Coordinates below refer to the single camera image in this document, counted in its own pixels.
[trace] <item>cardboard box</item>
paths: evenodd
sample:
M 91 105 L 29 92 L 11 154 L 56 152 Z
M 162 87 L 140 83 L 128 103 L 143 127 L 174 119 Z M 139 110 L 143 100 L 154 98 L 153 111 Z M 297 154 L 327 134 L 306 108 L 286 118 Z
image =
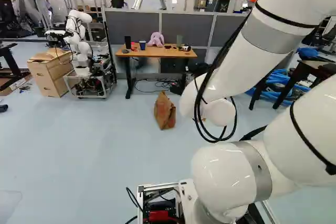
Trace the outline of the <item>cardboard box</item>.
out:
M 206 7 L 206 0 L 197 0 L 196 7 L 198 8 L 205 8 Z
M 56 50 L 50 48 L 27 61 L 41 94 L 48 97 L 61 97 L 68 92 L 63 76 L 73 69 L 71 52 Z
M 77 9 L 78 9 L 78 10 L 84 10 L 84 8 L 83 8 L 82 5 L 78 5 L 78 6 L 77 6 Z M 90 6 L 86 5 L 86 6 L 85 6 L 85 10 L 90 11 Z

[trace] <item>floor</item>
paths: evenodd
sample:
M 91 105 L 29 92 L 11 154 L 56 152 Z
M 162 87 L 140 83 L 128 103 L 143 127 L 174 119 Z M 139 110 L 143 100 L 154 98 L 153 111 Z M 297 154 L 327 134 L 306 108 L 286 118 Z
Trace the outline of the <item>floor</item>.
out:
M 42 43 L 25 43 L 13 55 L 23 67 L 43 50 Z M 9 110 L 0 114 L 0 223 L 125 223 L 136 213 L 126 186 L 135 191 L 139 184 L 189 178 L 193 154 L 207 145 L 179 113 L 175 128 L 160 131 L 153 117 L 157 94 L 135 90 L 126 100 L 125 80 L 106 100 L 43 97 L 32 84 L 30 91 L 2 97 Z M 140 82 L 138 88 L 153 90 L 150 85 Z M 169 97 L 178 109 L 179 96 Z M 239 117 L 232 140 L 284 110 L 260 100 L 250 111 L 249 100 L 235 96 Z M 269 202 L 281 223 L 336 219 L 334 188 L 305 188 Z

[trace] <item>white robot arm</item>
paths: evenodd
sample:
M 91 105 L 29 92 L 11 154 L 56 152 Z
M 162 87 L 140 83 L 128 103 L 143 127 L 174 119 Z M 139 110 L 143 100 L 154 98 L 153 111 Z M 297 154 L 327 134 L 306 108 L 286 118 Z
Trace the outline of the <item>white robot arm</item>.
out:
M 247 91 L 271 71 L 326 16 L 333 0 L 258 0 L 203 93 L 203 113 L 217 125 L 235 115 L 223 98 Z M 196 79 L 198 88 L 205 75 Z M 180 99 L 193 115 L 191 82 Z M 193 157 L 198 194 L 194 223 L 234 223 L 248 204 L 290 193 L 300 185 L 336 184 L 336 76 L 309 91 L 265 129 L 263 140 L 215 144 Z
M 73 52 L 77 52 L 74 54 L 72 61 L 74 67 L 87 67 L 88 55 L 91 53 L 90 45 L 83 41 L 86 29 L 82 25 L 82 22 L 90 23 L 92 22 L 92 17 L 87 13 L 71 10 L 68 14 L 65 30 L 49 30 L 45 33 L 46 35 L 63 39 L 70 45 Z M 75 68 L 75 71 L 81 76 L 89 73 L 88 71 L 83 71 L 83 69 Z

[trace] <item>paper bag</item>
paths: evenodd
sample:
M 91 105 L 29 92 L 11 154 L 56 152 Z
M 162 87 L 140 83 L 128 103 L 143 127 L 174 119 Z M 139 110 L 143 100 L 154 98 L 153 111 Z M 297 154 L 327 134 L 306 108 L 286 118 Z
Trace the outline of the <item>paper bag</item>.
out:
M 176 107 L 162 91 L 154 106 L 154 116 L 161 130 L 170 129 L 175 126 Z

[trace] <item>pink stuffed animal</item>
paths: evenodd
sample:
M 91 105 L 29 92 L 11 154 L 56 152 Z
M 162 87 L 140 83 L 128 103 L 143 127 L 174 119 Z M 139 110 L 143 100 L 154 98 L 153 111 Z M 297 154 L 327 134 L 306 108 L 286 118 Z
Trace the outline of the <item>pink stuffed animal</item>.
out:
M 151 40 L 147 43 L 149 47 L 156 45 L 157 47 L 163 47 L 164 38 L 160 32 L 155 32 L 151 35 Z

